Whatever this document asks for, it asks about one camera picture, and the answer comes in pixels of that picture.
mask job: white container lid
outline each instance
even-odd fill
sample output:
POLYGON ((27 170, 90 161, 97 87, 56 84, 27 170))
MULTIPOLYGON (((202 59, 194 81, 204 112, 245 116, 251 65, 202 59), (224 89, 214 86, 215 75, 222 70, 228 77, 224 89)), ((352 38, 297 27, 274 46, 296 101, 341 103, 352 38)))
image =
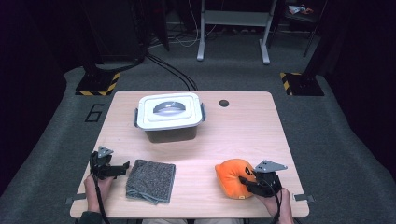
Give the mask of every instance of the white container lid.
POLYGON ((140 99, 136 124, 144 131, 160 131, 197 126, 203 119, 197 94, 170 93, 140 99))

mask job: folded towel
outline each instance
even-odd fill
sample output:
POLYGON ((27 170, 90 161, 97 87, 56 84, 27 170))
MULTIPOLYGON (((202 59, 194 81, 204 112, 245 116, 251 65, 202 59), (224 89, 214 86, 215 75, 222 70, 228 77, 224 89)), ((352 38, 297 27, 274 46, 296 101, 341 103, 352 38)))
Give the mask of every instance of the folded towel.
POLYGON ((136 160, 126 182, 126 197, 169 203, 175 170, 174 164, 136 160))

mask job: gray carpet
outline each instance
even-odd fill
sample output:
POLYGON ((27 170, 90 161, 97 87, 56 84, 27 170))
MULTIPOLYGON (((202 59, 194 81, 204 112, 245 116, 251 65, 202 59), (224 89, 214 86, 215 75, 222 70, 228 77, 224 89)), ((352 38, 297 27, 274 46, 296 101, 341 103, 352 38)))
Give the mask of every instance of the gray carpet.
MULTIPOLYGON (((316 201, 304 224, 395 223, 395 182, 349 129, 325 79, 325 96, 288 96, 280 72, 303 72, 318 39, 303 58, 307 40, 279 34, 263 65, 260 35, 218 36, 206 43, 205 60, 196 61, 198 44, 171 44, 149 52, 195 80, 199 91, 269 91, 273 94, 290 150, 306 194, 316 201)), ((77 192, 113 94, 76 96, 84 71, 64 76, 67 90, 47 130, 0 199, 0 223, 74 223, 64 199, 77 192), (103 111, 98 122, 85 122, 93 105, 103 111)), ((183 82, 145 60, 122 72, 115 91, 186 91, 183 82)), ((112 220, 134 223, 134 220, 112 220)), ((269 223, 251 219, 250 223, 269 223)))

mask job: black stand base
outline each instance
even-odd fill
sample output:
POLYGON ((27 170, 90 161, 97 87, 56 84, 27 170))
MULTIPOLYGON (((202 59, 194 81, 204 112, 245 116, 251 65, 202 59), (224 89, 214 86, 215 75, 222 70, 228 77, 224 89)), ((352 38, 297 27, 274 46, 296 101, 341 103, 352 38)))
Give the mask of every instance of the black stand base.
POLYGON ((116 87, 119 72, 98 70, 94 76, 85 73, 76 87, 76 95, 109 95, 116 87))
POLYGON ((300 73, 281 73, 280 77, 287 95, 324 96, 314 77, 305 78, 300 73))

